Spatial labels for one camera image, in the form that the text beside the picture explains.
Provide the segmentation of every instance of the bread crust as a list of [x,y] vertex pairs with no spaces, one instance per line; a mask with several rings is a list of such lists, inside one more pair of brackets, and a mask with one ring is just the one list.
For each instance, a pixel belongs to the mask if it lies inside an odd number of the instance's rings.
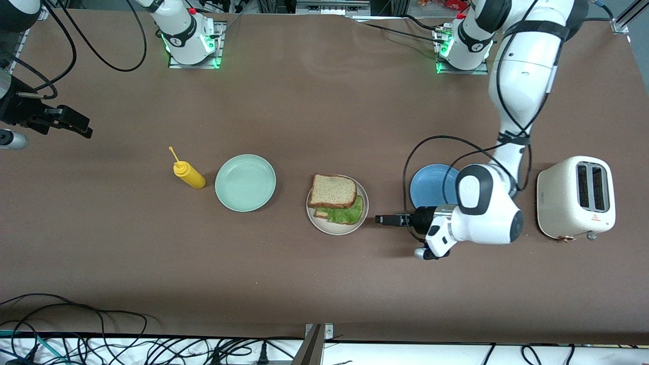
[[[354,183],[354,199],[352,199],[351,202],[347,204],[327,204],[327,203],[318,203],[318,204],[313,204],[311,203],[311,200],[313,199],[313,184],[315,183],[315,177],[316,176],[326,176],[326,177],[342,177],[343,179],[348,179],[352,183]],[[309,208],[333,208],[333,209],[348,209],[351,208],[354,205],[354,202],[356,201],[356,196],[358,195],[358,188],[356,187],[356,181],[353,181],[352,179],[349,179],[348,177],[340,176],[340,175],[323,175],[322,173],[314,173],[313,174],[313,180],[311,182],[311,192],[309,193],[309,203],[308,206]]]

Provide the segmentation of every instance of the brown tabletop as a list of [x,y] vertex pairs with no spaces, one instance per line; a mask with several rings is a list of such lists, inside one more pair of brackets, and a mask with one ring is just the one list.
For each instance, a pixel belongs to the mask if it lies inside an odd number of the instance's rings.
[[[73,15],[109,61],[138,61],[132,14]],[[158,318],[149,332],[164,334],[296,336],[326,321],[342,339],[649,343],[649,99],[627,38],[608,24],[585,24],[564,47],[535,124],[533,178],[567,157],[602,158],[615,181],[615,227],[594,242],[545,238],[531,183],[517,198],[526,223],[514,244],[464,242],[423,262],[405,229],[369,220],[347,236],[320,233],[304,208],[312,174],[360,181],[369,217],[399,211],[417,142],[450,134],[495,143],[487,77],[438,75],[426,42],[341,16],[244,15],[228,31],[221,69],[167,69],[153,20],[142,21],[149,54],[131,73],[110,70],[75,37],[79,61],[50,103],[87,115],[91,140],[20,129],[30,146],[0,151],[2,299],[50,292],[145,312]],[[52,19],[34,26],[22,58],[50,77],[67,66]],[[173,175],[170,145],[206,175],[205,188]],[[429,142],[409,174],[468,151]],[[243,153],[277,174],[273,198],[251,213],[226,209],[213,187],[221,165]],[[138,330],[117,322],[108,330]],[[77,311],[35,324],[99,330]]]

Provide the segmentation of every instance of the yellow squeeze bottle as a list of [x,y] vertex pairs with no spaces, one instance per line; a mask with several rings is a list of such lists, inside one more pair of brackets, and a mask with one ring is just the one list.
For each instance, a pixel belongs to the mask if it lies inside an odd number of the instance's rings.
[[169,147],[169,150],[176,158],[176,162],[173,163],[173,173],[194,189],[200,189],[205,186],[205,178],[189,162],[178,161],[178,156],[173,151],[173,147]]

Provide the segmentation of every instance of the green lettuce leaf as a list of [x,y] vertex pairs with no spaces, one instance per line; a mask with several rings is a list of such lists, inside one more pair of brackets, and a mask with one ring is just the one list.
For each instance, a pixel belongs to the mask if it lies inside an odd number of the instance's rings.
[[354,205],[347,209],[316,208],[316,212],[326,213],[327,221],[338,224],[356,224],[363,213],[363,199],[356,196]]

